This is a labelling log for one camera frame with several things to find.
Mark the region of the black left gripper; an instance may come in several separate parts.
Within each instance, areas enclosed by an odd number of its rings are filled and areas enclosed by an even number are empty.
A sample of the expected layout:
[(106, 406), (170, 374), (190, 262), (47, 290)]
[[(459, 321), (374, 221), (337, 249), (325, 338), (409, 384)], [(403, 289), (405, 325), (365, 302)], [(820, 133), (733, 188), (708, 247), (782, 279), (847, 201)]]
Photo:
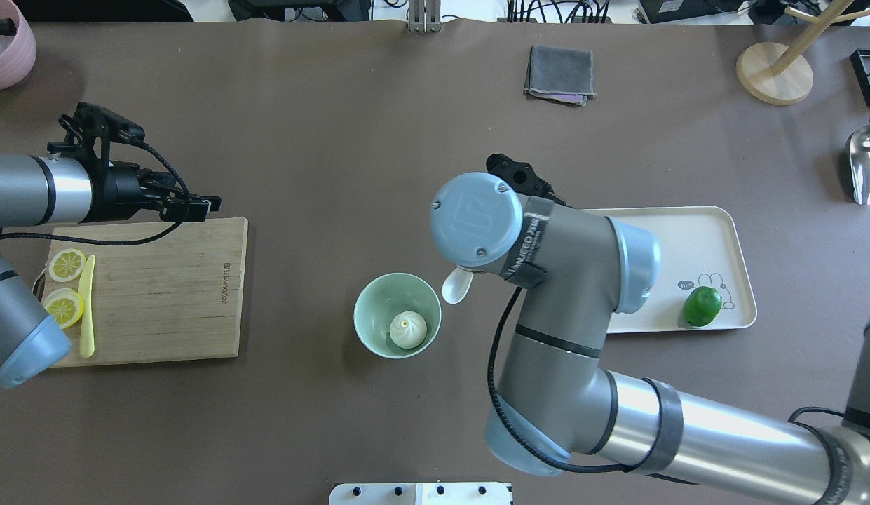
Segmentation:
[[(136, 163), (117, 163), (91, 172), (93, 191), (92, 222), (130, 220), (141, 210), (156, 210), (159, 193), (179, 191), (177, 180), (171, 173), (160, 173), (142, 168)], [(165, 197), (161, 201), (160, 220), (163, 222), (204, 222), (208, 214), (220, 210), (222, 198)]]

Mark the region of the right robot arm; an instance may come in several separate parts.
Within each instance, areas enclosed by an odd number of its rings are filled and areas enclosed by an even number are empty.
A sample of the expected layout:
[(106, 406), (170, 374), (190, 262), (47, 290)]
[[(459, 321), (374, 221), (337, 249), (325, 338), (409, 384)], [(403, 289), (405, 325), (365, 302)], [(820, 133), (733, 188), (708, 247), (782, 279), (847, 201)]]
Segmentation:
[(488, 445), (532, 474), (633, 473), (780, 504), (870, 504), (870, 317), (838, 427), (775, 421), (602, 370), (612, 314), (633, 313), (655, 285), (649, 232), (488, 173), (448, 181), (430, 205), (437, 249), (456, 265), (456, 304), (476, 273), (525, 290), (499, 383), (488, 367)]

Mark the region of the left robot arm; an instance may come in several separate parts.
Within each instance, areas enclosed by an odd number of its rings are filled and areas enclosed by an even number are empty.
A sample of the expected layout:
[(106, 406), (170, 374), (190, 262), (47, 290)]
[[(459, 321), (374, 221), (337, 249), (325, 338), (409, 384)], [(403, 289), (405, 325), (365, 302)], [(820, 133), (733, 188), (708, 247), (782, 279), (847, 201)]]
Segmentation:
[(92, 153), (0, 154), (0, 387), (21, 386), (72, 347), (6, 256), (13, 239), (45, 240), (38, 227), (129, 220), (141, 210), (165, 222), (201, 222), (220, 197), (191, 191), (169, 163), (150, 170)]

